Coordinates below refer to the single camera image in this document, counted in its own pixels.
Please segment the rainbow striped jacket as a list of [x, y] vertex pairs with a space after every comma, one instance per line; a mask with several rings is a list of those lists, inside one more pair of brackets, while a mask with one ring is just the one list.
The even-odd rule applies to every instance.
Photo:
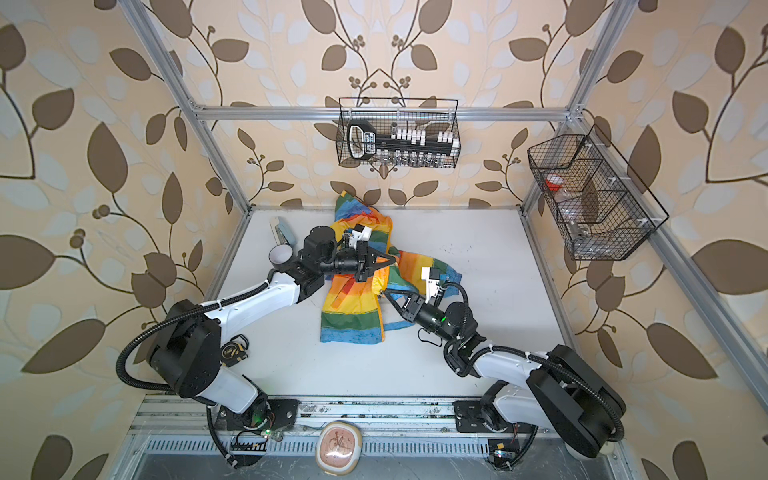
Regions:
[[421, 278], [422, 269], [438, 270], [441, 280], [459, 283], [462, 275], [447, 263], [426, 255], [399, 250], [391, 245], [393, 222], [376, 208], [365, 205], [353, 194], [344, 191], [336, 200], [335, 222], [331, 228], [336, 238], [361, 225], [371, 230], [369, 244], [376, 250], [394, 256], [396, 263], [377, 271], [364, 282], [352, 275], [334, 275], [320, 316], [322, 343], [341, 342], [375, 345], [389, 331], [406, 329], [412, 324], [400, 317], [390, 321], [383, 317], [379, 294], [386, 288], [400, 293], [427, 293], [427, 283]]

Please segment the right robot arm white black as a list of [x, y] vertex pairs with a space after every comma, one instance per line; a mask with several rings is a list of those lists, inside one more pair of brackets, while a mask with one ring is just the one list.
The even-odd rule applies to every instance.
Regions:
[[486, 429], [503, 431], [516, 423], [551, 428], [587, 458], [624, 439], [624, 400], [572, 348], [558, 344], [535, 353], [493, 344], [478, 333], [465, 288], [445, 286], [460, 294], [446, 308], [440, 296], [393, 289], [382, 295], [403, 320], [440, 338], [443, 359], [456, 376], [493, 380], [480, 400]]

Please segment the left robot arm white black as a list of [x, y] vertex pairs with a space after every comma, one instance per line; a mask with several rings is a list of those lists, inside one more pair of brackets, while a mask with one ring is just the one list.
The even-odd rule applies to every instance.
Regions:
[[289, 244], [273, 247], [272, 268], [263, 282], [219, 300], [181, 304], [176, 314], [126, 345], [116, 360], [117, 377], [137, 389], [246, 412], [260, 390], [223, 365], [222, 347], [261, 318], [310, 298], [329, 276], [364, 284], [394, 265], [395, 257], [371, 246], [369, 238], [367, 227], [338, 236], [329, 226], [317, 226], [300, 250]]

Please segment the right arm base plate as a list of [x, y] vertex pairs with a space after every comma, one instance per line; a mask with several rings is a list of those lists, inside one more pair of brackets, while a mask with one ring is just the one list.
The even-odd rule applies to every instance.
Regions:
[[530, 434], [536, 429], [528, 423], [508, 422], [492, 403], [481, 400], [457, 400], [453, 402], [453, 409], [456, 430], [459, 433], [511, 435]]

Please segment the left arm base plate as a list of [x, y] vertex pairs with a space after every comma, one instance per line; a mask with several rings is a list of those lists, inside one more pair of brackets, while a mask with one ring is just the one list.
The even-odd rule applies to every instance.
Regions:
[[290, 427], [298, 417], [300, 401], [294, 398], [268, 398], [256, 400], [243, 413], [233, 413], [224, 408], [219, 420], [227, 431], [274, 430]]

